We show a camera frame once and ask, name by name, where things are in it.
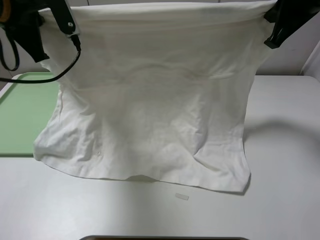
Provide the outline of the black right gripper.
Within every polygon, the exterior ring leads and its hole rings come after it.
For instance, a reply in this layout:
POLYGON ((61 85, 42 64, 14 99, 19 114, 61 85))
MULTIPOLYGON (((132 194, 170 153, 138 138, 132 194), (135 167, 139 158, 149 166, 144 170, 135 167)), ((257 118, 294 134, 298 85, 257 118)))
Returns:
POLYGON ((278 0, 264 14, 269 23, 274 23, 270 37, 264 44, 277 49, 281 44, 320 11, 319 0, 278 0))

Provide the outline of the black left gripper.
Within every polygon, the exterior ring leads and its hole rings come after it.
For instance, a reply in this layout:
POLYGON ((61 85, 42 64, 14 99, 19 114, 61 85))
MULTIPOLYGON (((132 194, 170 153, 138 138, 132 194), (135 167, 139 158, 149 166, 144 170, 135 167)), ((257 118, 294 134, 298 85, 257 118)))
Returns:
POLYGON ((34 60, 35 63, 49 59, 45 53, 40 34, 43 20, 39 10, 45 4, 41 0, 2 0, 0 2, 0 26, 34 60))

